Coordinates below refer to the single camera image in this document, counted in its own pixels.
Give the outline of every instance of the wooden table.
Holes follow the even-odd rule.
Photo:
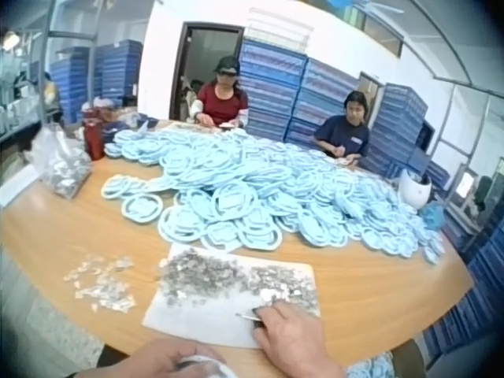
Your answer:
[[[101,198],[103,183],[117,173],[147,179],[159,176],[160,170],[105,158],[94,165],[73,201],[36,183],[3,213],[2,237],[6,250],[42,295],[103,342],[130,354],[161,335],[144,328],[142,319],[156,291],[156,267],[169,245],[154,225],[133,224],[121,216],[119,202]],[[419,334],[471,287],[464,264],[446,240],[445,247],[447,253],[437,266],[420,254],[411,260],[390,258],[360,243],[341,250],[310,248],[297,235],[286,235],[275,253],[240,253],[313,266],[328,350],[349,365]],[[132,257],[135,266],[121,273],[138,303],[129,313],[94,313],[91,302],[74,299],[74,287],[62,278],[87,254]],[[242,378],[279,376],[260,351],[217,349]]]

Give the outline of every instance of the hand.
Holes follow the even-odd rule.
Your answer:
[[[265,324],[254,338],[271,362],[290,378],[343,378],[327,355],[321,319],[286,302],[262,307],[256,314]]]
[[[332,146],[332,148],[329,150],[331,154],[333,154],[336,158],[342,158],[343,155],[345,154],[345,147],[344,146],[339,146],[335,147]]]
[[[116,365],[80,372],[76,378],[206,378],[220,371],[211,362],[177,371],[182,358],[196,354],[223,361],[221,356],[204,344],[177,338],[157,339]]]
[[[348,160],[348,164],[354,164],[357,162],[358,155],[357,154],[350,154],[345,157]]]
[[[345,155],[345,146],[335,147],[335,150],[334,150],[333,154],[337,158],[342,158]]]
[[[208,114],[200,113],[196,116],[196,120],[198,120],[199,123],[202,124],[203,126],[207,127],[215,126],[212,117],[209,116]]]
[[[230,120],[229,123],[235,126],[236,128],[239,128],[240,126],[239,120]]]

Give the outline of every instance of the sleeve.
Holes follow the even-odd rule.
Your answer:
[[[207,91],[207,85],[204,85],[202,89],[199,90],[198,96],[196,96],[196,99],[192,102],[191,108],[189,109],[189,117],[195,118],[198,113],[203,112],[203,110],[205,109]]]
[[[322,140],[324,142],[329,142],[331,138],[331,131],[334,129],[333,117],[329,117],[313,134],[313,137],[317,140]]]
[[[359,149],[359,154],[362,155],[362,157],[368,156],[368,149],[369,149],[369,133],[368,133],[365,141],[363,141],[361,144],[361,148]]]
[[[249,123],[249,97],[245,91],[242,91],[239,96],[239,110],[236,119],[241,122],[243,127],[246,127]]]

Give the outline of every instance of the pile of light blue plastic parts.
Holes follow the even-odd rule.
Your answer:
[[[122,213],[131,221],[157,220],[169,242],[201,240],[224,253],[241,246],[275,250],[286,231],[299,232],[315,247],[344,247],[353,239],[402,258],[421,250],[432,264],[444,253],[439,233],[426,229],[388,184],[339,167],[318,150],[243,130],[164,129],[118,132],[106,154],[160,165],[152,180],[111,177],[102,196],[122,199]],[[176,195],[165,209],[160,195],[167,191]]]

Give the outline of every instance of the red container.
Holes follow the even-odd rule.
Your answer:
[[[103,121],[99,118],[96,109],[88,109],[83,112],[84,140],[86,150],[92,161],[100,160],[105,156],[102,126]]]

